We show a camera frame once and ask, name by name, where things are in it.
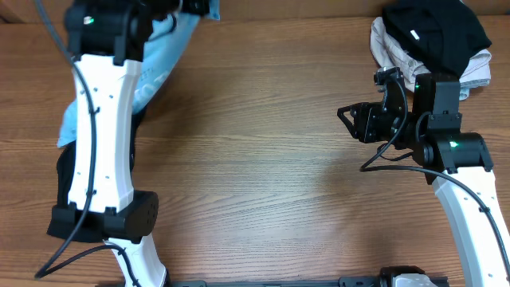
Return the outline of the black garment on pile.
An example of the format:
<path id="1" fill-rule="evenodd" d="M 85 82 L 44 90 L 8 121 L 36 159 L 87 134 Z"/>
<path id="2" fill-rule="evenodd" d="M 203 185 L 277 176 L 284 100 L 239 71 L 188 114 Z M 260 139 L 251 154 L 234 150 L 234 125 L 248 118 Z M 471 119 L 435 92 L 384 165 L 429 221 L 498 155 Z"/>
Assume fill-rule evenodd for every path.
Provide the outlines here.
<path id="1" fill-rule="evenodd" d="M 382 8 L 382 20 L 387 33 L 433 73 L 461 77 L 470 58 L 492 45 L 460 0 L 398 0 Z"/>

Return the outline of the light blue t-shirt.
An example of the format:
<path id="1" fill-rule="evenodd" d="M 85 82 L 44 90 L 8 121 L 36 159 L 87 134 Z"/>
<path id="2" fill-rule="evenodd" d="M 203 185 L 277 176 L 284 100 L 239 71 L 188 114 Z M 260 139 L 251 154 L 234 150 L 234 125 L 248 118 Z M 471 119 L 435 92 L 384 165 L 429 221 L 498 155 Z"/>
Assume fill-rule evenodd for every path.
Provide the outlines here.
<path id="1" fill-rule="evenodd" d="M 206 18 L 220 20 L 220 1 L 209 0 L 210 12 Z M 132 112 L 143 116 L 145 108 L 171 74 L 185 51 L 200 16 L 179 12 L 170 19 L 153 21 L 153 34 L 146 42 L 139 82 L 135 88 Z M 77 102 L 74 100 L 65 110 L 57 146 L 63 148 L 77 138 Z"/>

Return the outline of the beige button shirt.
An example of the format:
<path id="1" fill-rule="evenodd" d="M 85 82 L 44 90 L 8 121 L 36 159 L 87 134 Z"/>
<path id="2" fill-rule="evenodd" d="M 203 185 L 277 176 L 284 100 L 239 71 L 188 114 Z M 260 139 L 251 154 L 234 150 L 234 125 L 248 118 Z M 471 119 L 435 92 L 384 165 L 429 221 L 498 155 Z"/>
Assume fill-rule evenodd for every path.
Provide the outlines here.
<path id="1" fill-rule="evenodd" d="M 415 88 L 416 76 L 430 72 L 421 61 L 410 56 L 399 42 L 388 34 L 382 17 L 377 17 L 371 23 L 370 49 L 379 66 L 396 66 L 401 70 L 405 86 L 411 92 Z M 466 100 L 472 89 L 489 85 L 491 59 L 492 54 L 487 49 L 482 49 L 470 58 L 466 70 L 460 77 L 459 100 Z"/>

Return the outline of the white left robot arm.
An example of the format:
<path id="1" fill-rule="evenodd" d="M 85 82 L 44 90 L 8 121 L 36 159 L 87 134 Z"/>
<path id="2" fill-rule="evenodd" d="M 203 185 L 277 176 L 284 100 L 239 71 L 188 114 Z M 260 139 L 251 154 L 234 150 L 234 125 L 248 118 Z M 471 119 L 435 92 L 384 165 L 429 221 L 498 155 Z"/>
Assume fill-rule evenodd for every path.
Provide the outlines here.
<path id="1" fill-rule="evenodd" d="M 65 245 L 111 250 L 126 286 L 168 286 L 152 231 L 159 198 L 137 191 L 135 135 L 147 104 L 216 1 L 75 1 L 58 47 L 72 67 L 76 99 L 61 126 L 58 194 L 47 232 Z"/>

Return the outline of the black garment on left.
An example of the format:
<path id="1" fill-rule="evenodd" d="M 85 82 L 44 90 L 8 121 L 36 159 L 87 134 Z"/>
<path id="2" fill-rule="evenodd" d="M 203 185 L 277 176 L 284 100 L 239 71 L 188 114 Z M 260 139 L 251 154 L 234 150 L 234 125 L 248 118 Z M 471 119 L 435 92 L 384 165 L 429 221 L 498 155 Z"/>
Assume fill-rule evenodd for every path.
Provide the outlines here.
<path id="1" fill-rule="evenodd" d="M 142 108 L 131 118 L 131 141 L 130 141 L 130 171 L 133 171 L 135 166 L 135 137 L 138 127 L 140 126 L 143 118 L 145 117 L 147 107 Z M 76 155 L 76 129 L 71 128 L 68 121 L 73 116 L 72 107 L 69 106 L 64 114 L 64 121 L 61 126 L 60 138 L 57 141 L 57 146 L 62 149 L 62 153 L 57 161 L 57 177 L 58 177 L 58 192 L 57 192 L 57 205 L 56 207 L 67 207 L 68 193 L 73 180 L 73 172 L 75 167 Z"/>

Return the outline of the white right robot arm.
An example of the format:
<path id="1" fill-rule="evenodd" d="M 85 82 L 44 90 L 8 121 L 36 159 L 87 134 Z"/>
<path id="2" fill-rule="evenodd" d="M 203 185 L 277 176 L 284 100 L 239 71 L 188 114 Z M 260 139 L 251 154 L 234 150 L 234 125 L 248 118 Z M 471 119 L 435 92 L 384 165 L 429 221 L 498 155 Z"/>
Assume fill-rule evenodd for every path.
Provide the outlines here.
<path id="1" fill-rule="evenodd" d="M 339 108 L 337 116 L 351 136 L 406 149 L 446 213 L 467 286 L 509 284 L 509 232 L 496 194 L 494 164 L 483 137 L 462 132 L 459 80 L 449 74 L 417 77 L 408 101 L 397 68 L 374 75 L 383 99 Z"/>

